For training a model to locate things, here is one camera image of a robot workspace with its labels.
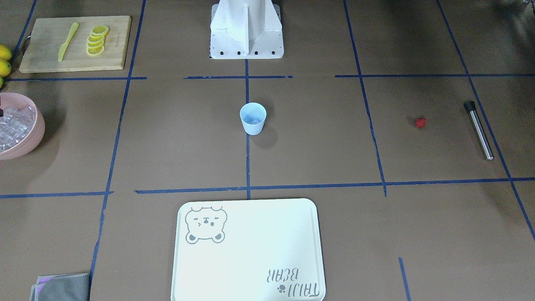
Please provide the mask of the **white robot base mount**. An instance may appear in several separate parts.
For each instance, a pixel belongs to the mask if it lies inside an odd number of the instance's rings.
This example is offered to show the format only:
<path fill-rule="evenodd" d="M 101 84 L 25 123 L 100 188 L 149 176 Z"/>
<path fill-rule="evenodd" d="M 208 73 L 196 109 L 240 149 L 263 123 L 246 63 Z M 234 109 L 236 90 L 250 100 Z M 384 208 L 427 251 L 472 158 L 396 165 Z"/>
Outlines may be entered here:
<path fill-rule="evenodd" d="M 271 0 L 220 0 L 211 8 L 210 30 L 211 59 L 283 57 L 280 6 Z"/>

